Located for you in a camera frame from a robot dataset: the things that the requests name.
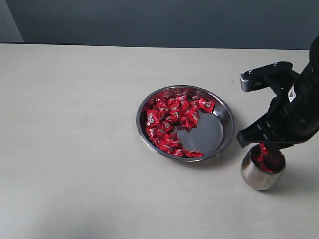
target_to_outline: metal bowl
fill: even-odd
[[[204,153],[203,157],[186,158],[167,154],[156,148],[148,140],[145,132],[146,110],[152,107],[155,98],[165,99],[183,95],[187,95],[188,97],[199,96],[215,102],[212,114],[199,112],[197,128],[193,128],[190,133],[186,130],[179,130],[177,132],[185,149],[189,151],[199,150]],[[136,125],[142,139],[151,149],[165,157],[182,162],[201,161],[220,154],[230,144],[235,133],[234,115],[222,99],[205,89],[183,85],[164,87],[147,96],[137,112]]]

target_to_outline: metal cup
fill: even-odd
[[[284,166],[278,172],[268,173],[258,168],[251,160],[252,153],[257,153],[258,150],[260,151],[260,146],[255,145],[248,151],[241,163],[240,172],[244,181],[253,189],[268,190],[278,182],[283,174],[286,168],[286,159],[279,151],[282,156],[281,159],[284,161]]]

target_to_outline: table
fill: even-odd
[[[318,238],[319,135],[284,149],[280,182],[258,192],[236,139],[178,163],[135,126],[148,94],[185,84],[224,99],[243,129],[274,93],[242,92],[239,74],[281,60],[300,72],[308,51],[0,44],[1,238]]]

